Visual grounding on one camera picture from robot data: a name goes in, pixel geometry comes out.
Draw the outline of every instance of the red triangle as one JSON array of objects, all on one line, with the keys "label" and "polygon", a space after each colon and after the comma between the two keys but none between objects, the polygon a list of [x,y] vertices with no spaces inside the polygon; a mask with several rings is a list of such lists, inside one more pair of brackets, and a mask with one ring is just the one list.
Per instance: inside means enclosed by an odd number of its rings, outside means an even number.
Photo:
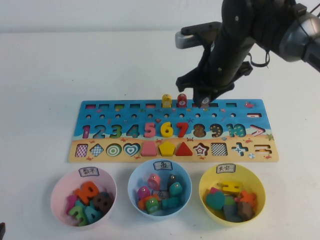
[{"label": "red triangle", "polygon": [[176,156],[192,156],[192,151],[187,146],[187,144],[183,141],[179,147],[179,149],[175,153]]}]

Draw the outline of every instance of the white table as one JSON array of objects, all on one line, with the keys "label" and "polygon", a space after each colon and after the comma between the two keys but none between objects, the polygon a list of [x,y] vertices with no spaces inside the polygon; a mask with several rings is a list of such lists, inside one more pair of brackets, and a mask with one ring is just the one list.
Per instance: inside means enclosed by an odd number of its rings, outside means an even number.
[{"label": "white table", "polygon": [[[216,163],[182,163],[192,180],[188,206],[150,222],[131,206],[127,182],[137,163],[95,166],[116,180],[109,222],[81,231],[60,224],[50,197],[57,181],[85,164],[67,163],[83,100],[160,99],[193,69],[201,47],[175,48],[175,32],[25,33],[0,35],[0,222],[5,240],[316,239],[320,225],[320,74],[274,54],[223,98],[261,98],[277,143],[278,163],[243,163],[263,182],[267,202],[251,223],[224,228],[205,213],[202,174]],[[256,62],[264,60],[258,47]],[[185,92],[188,98],[192,91]]]}]

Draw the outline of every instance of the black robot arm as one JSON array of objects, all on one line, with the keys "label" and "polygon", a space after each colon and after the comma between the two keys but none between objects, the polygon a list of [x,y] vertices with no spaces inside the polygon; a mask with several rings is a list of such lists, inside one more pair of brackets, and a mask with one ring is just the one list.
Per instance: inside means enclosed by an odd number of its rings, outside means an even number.
[{"label": "black robot arm", "polygon": [[198,66],[176,81],[180,92],[193,88],[198,107],[232,90],[236,80],[251,73],[253,68],[244,59],[255,43],[288,62],[303,60],[320,72],[320,19],[294,0],[224,0],[222,23],[184,27],[175,43],[179,49],[204,48]]}]

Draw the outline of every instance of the wooden puzzle board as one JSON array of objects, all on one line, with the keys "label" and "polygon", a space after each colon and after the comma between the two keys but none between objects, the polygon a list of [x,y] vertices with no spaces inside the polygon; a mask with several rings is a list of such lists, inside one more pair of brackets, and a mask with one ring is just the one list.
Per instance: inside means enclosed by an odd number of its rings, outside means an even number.
[{"label": "wooden puzzle board", "polygon": [[[162,100],[83,101],[80,106],[68,161],[144,162],[166,158],[177,162],[277,162],[278,151],[261,99],[221,99],[202,108],[192,100],[186,107],[162,108]],[[173,136],[161,135],[170,122]],[[155,136],[144,137],[146,123]],[[183,137],[177,123],[188,123]],[[142,156],[144,142],[154,141],[156,156]],[[159,146],[170,142],[172,156]],[[184,142],[192,156],[176,156]]]}]

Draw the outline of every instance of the checkered square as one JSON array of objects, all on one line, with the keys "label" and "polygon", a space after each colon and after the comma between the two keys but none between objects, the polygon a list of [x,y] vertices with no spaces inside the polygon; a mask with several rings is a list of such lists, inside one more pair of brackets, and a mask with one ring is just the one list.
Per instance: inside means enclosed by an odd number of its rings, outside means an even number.
[{"label": "checkered square", "polygon": [[90,149],[90,152],[93,156],[98,157],[100,153],[102,153],[104,149],[99,144],[95,145],[93,148]]},{"label": "checkered square", "polygon": [[213,156],[227,156],[227,145],[225,143],[211,143],[211,153]]},{"label": "checkered square", "polygon": [[88,151],[87,144],[78,144],[76,146],[75,156],[77,158],[85,157],[85,156],[87,156],[87,151]]}]

